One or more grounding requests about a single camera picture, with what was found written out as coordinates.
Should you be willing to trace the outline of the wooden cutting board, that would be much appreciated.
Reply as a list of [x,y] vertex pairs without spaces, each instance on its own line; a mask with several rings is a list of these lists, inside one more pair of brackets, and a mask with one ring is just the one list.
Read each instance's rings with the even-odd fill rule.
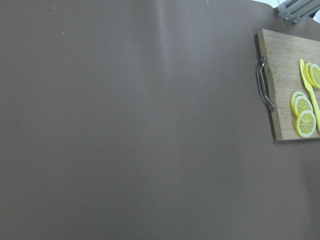
[[257,33],[257,40],[259,88],[264,90],[261,95],[270,111],[275,139],[300,140],[290,99],[296,91],[308,93],[301,77],[299,60],[319,64],[320,43],[267,29]]

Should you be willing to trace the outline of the lemon slice lower left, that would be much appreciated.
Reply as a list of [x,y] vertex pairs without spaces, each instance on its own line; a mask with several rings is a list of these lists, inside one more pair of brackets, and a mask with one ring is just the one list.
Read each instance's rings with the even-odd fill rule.
[[310,84],[314,87],[319,89],[320,88],[320,67],[311,62],[307,62],[304,65],[304,74]]

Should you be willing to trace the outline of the aluminium frame post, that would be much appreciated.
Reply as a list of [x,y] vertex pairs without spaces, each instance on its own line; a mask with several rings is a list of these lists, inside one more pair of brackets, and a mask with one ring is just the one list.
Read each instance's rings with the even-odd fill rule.
[[275,8],[277,17],[297,24],[320,9],[320,0],[286,0]]

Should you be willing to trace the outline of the lemon slice middle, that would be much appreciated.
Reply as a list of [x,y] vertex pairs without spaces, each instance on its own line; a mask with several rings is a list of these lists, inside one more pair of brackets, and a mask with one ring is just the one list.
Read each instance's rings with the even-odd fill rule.
[[303,111],[313,111],[311,102],[301,91],[295,91],[291,95],[290,106],[296,117],[298,117]]

